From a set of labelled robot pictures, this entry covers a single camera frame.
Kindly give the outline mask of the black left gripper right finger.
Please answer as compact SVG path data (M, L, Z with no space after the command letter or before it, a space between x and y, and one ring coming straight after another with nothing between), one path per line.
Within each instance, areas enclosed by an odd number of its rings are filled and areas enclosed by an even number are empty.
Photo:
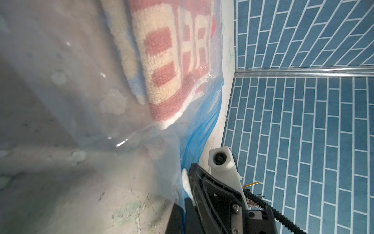
M204 234L196 207L190 198L185 199L185 234Z

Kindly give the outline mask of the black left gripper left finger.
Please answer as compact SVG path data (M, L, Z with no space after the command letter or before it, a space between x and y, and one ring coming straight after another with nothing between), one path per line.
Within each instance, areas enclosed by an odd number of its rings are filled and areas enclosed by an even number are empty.
M184 210L177 204L174 204L165 230L165 234L183 234L184 233Z

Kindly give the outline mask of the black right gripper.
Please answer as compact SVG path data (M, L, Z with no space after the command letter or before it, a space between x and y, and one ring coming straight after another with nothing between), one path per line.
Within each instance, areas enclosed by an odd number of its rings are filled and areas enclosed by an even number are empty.
M191 165L189 180L203 234L278 233L270 207L245 210L241 193L214 178L200 165Z

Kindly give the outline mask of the clear vacuum bag blue zip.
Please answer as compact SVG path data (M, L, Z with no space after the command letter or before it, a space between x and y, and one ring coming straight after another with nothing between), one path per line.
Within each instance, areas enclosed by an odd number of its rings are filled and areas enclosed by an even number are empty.
M185 205L222 99L220 1L1 1L1 146L77 145Z

